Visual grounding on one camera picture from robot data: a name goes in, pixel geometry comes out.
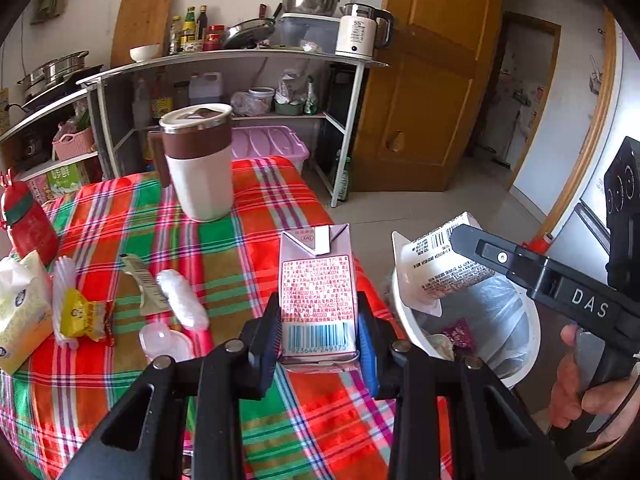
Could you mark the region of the right hand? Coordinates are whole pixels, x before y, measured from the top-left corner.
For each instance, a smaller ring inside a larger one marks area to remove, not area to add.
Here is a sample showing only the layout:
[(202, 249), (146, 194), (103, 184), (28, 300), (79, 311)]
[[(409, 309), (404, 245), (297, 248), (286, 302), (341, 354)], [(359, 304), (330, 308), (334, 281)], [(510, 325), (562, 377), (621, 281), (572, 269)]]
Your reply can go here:
[[(634, 385), (634, 378), (607, 382), (585, 393), (579, 392), (579, 370), (573, 353), (567, 353), (556, 370), (556, 381), (551, 389), (548, 406), (549, 422), (552, 427), (565, 429), (570, 422), (577, 420), (582, 414), (601, 415), (613, 413), (625, 400)], [(588, 448), (584, 462), (590, 458), (603, 455), (620, 439), (631, 427), (639, 411), (639, 390), (625, 405), (623, 411), (612, 421), (593, 445)]]

